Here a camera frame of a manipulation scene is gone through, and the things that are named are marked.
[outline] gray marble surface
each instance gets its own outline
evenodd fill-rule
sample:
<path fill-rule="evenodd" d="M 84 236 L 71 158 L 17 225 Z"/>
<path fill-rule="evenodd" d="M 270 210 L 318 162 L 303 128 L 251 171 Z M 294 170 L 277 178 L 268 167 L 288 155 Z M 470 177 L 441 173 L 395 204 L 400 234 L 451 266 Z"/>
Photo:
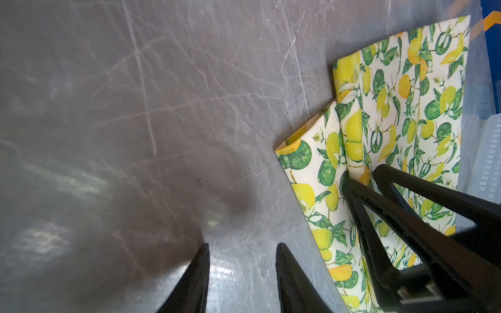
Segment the gray marble surface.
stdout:
<path fill-rule="evenodd" d="M 273 148 L 332 100 L 332 61 L 481 19 L 453 2 L 2 1 L 2 311 L 154 312 L 208 242 L 207 311 L 278 312 L 283 241 L 345 312 Z M 476 130 L 483 34 L 468 66 Z"/>

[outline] cloth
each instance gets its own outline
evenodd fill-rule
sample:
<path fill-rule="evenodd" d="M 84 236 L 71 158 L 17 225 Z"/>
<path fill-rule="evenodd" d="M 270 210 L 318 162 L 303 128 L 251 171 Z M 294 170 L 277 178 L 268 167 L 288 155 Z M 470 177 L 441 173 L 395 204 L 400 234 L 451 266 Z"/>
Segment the cloth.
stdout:
<path fill-rule="evenodd" d="M 349 178 L 377 190 L 388 164 L 455 189 L 469 17 L 393 35 L 333 65 L 334 101 L 276 149 L 313 237 L 351 312 L 380 312 L 347 203 Z M 455 213 L 398 186 L 435 229 L 455 233 Z M 419 257 L 376 214 L 369 216 L 397 269 Z"/>

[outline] orange chevron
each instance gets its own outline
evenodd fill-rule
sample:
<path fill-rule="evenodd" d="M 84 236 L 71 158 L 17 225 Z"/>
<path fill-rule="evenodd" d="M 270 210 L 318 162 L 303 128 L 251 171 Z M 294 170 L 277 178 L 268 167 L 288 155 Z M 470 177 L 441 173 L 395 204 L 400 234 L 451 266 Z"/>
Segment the orange chevron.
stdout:
<path fill-rule="evenodd" d="M 483 19 L 483 28 L 487 31 L 494 24 L 501 24 L 501 12 L 492 11 L 485 19 Z"/>

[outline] folded cloth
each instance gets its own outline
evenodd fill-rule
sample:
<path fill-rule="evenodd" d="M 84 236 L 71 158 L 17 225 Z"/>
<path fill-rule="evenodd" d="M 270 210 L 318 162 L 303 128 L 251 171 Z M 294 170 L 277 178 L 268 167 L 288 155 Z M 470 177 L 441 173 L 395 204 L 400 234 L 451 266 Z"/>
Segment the folded cloth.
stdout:
<path fill-rule="evenodd" d="M 343 198 L 349 178 L 376 188 L 372 171 L 388 164 L 455 189 L 469 17 L 393 35 L 338 60 L 337 102 L 276 149 L 329 273 L 348 309 L 379 312 Z M 398 186 L 432 227 L 455 233 L 455 213 Z M 397 269 L 419 257 L 369 212 Z"/>

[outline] fabric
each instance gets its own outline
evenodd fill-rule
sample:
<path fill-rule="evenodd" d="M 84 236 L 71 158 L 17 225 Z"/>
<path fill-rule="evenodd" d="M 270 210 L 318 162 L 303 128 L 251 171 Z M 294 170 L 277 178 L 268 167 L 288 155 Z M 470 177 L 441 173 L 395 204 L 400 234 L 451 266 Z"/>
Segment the fabric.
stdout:
<path fill-rule="evenodd" d="M 400 33 L 338 60 L 337 101 L 276 149 L 329 273 L 352 312 L 379 312 L 358 234 L 340 190 L 349 178 L 375 188 L 388 164 L 455 189 L 469 17 Z M 455 213 L 398 186 L 435 229 L 455 233 Z M 397 269 L 419 257 L 369 212 Z"/>

